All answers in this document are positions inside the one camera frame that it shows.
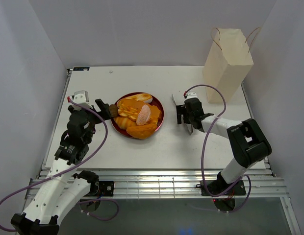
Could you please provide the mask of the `metal serving tongs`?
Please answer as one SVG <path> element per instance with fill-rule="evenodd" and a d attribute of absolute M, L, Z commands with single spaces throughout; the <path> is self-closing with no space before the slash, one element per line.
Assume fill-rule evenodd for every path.
<path fill-rule="evenodd" d="M 173 104 L 175 105 L 175 108 L 176 108 L 176 106 L 177 106 L 178 104 L 176 104 L 176 101 L 175 101 L 175 98 L 174 98 L 174 95 L 173 95 L 173 94 L 171 94 L 171 99 L 172 99 L 172 102 L 173 102 Z M 186 123 L 186 124 L 182 124 L 182 125 L 185 127 L 187 133 L 188 133 L 189 135 L 192 135 L 192 133 L 193 133 L 193 126 L 191 125 L 191 123 L 190 123 L 189 120 L 188 120 L 188 115 L 186 114 L 185 116 L 187 117 L 187 123 Z"/>

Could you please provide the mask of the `brown chocolate croissant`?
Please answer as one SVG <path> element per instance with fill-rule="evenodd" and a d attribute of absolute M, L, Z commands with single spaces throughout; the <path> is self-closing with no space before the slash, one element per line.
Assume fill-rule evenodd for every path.
<path fill-rule="evenodd" d="M 109 112 L 111 115 L 111 118 L 116 118 L 118 116 L 118 107 L 115 104 L 109 105 Z"/>

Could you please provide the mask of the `round orange bun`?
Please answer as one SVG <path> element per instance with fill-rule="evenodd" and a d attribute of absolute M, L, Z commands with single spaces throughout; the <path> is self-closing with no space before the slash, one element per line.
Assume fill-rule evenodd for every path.
<path fill-rule="evenodd" d="M 132 126 L 126 129 L 126 132 L 136 139 L 147 139 L 156 131 L 156 124 L 147 124 L 142 126 Z"/>

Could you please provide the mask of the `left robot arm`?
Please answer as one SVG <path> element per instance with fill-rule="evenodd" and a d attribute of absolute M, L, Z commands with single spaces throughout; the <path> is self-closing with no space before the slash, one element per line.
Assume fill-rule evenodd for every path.
<path fill-rule="evenodd" d="M 99 177 L 91 171 L 76 174 L 76 169 L 88 159 L 85 157 L 95 134 L 95 126 L 111 119 L 109 105 L 101 99 L 95 103 L 86 99 L 68 97 L 71 113 L 67 129 L 45 180 L 31 203 L 20 214 L 13 215 L 11 224 L 20 235 L 56 235 L 68 212 L 81 197 L 99 191 Z"/>

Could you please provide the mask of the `sugar coated pink donut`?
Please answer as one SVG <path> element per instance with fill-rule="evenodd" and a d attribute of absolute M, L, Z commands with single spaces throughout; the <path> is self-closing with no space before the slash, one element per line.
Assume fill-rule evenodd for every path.
<path fill-rule="evenodd" d="M 143 105 L 136 120 L 136 124 L 138 126 L 145 125 L 149 120 L 151 116 L 151 110 L 148 105 Z"/>

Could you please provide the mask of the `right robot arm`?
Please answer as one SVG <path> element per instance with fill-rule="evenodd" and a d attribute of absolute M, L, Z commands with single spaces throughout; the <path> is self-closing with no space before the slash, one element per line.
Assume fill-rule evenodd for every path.
<path fill-rule="evenodd" d="M 229 194 L 244 174 L 272 152 L 257 122 L 225 119 L 205 113 L 194 92 L 168 114 L 153 96 L 136 95 L 114 103 L 96 99 L 100 115 L 113 130 L 104 147 L 106 168 L 204 170 L 204 154 L 217 154 L 228 164 L 203 189 L 213 197 Z"/>

